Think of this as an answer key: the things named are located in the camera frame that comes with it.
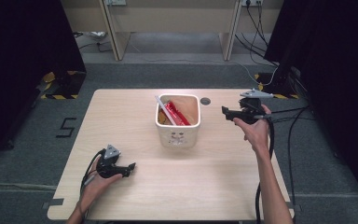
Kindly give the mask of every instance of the gray carpet floor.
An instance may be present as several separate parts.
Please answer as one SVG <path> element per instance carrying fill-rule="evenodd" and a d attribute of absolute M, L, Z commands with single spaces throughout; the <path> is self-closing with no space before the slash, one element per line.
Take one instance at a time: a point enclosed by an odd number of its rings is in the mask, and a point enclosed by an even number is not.
<path fill-rule="evenodd" d="M 15 147 L 0 151 L 0 223 L 62 223 L 47 218 L 46 203 L 53 197 L 96 90 L 215 88 L 241 92 L 257 87 L 247 71 L 235 64 L 88 63 L 86 68 L 86 79 L 77 99 L 38 98 L 13 139 Z M 247 68 L 251 76 L 273 71 L 261 65 Z M 263 103 L 272 111 L 308 105 L 304 98 L 274 98 Z M 288 136 L 297 112 L 274 115 L 275 152 L 292 199 Z M 60 130 L 65 118 L 76 118 L 67 121 L 68 126 L 75 128 L 72 136 L 56 138 L 68 133 Z M 296 223 L 358 223 L 358 184 L 351 170 L 335 157 L 312 111 L 306 110 L 294 125 L 290 147 Z"/>

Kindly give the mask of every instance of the tabletop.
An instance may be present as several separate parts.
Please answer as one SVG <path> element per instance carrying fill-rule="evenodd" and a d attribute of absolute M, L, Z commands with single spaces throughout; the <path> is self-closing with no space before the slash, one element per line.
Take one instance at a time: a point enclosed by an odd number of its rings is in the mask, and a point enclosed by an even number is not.
<path fill-rule="evenodd" d="M 110 144 L 121 151 L 117 165 L 136 162 L 136 167 L 129 177 L 109 187 L 89 210 L 89 219 L 255 219 L 259 183 L 255 153 L 243 141 L 242 130 L 226 120 L 221 109 L 223 105 L 240 110 L 243 91 L 248 90 L 97 90 L 53 197 L 63 199 L 62 204 L 51 206 L 48 217 L 64 220 L 70 216 L 90 161 Z M 163 93 L 209 99 L 208 105 L 200 105 L 195 146 L 170 148 L 160 143 L 155 96 Z M 283 198 L 290 202 L 275 156 L 272 164 Z"/>

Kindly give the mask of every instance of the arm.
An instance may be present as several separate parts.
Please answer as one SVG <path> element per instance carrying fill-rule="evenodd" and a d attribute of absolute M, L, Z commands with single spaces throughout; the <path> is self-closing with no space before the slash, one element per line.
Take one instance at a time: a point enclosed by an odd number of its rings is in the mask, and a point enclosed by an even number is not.
<path fill-rule="evenodd" d="M 91 171 L 89 173 L 89 178 L 95 175 L 91 182 L 85 187 L 83 195 L 81 195 L 79 202 L 77 202 L 76 207 L 71 216 L 69 216 L 66 221 L 67 224 L 78 224 L 81 223 L 83 216 L 86 214 L 87 210 L 91 207 L 92 203 L 97 200 L 107 188 L 114 182 L 121 179 L 122 175 L 114 175 L 109 178 L 102 178 L 95 172 L 97 167 L 97 160 L 92 164 Z"/>
<path fill-rule="evenodd" d="M 263 105 L 263 108 L 266 113 L 271 113 L 266 106 Z M 244 140 L 251 143 L 257 158 L 265 222 L 268 224 L 293 223 L 269 159 L 268 123 L 262 119 L 252 125 L 243 122 L 241 119 L 234 119 L 233 121 L 242 128 L 245 133 Z"/>

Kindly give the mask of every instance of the plastic container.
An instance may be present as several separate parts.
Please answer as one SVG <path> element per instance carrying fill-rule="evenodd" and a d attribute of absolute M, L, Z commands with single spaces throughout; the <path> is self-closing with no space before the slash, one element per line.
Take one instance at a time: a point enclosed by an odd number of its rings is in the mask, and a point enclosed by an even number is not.
<path fill-rule="evenodd" d="M 169 94 L 159 96 L 166 104 L 172 101 L 176 108 L 187 118 L 190 125 L 166 125 L 158 122 L 159 103 L 156 109 L 156 125 L 161 144 L 165 147 L 193 147 L 197 143 L 197 134 L 200 128 L 200 100 L 190 94 Z"/>

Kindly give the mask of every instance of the red package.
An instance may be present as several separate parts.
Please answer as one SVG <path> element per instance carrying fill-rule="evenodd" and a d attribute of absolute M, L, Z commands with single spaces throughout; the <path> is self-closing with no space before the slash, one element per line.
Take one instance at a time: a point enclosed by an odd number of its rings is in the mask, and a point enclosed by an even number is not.
<path fill-rule="evenodd" d="M 175 121 L 176 125 L 190 125 L 190 123 L 187 121 L 185 116 L 183 116 L 183 114 L 176 109 L 173 102 L 168 102 L 165 105 L 165 108 L 170 113 L 170 115 L 171 115 L 173 121 Z"/>

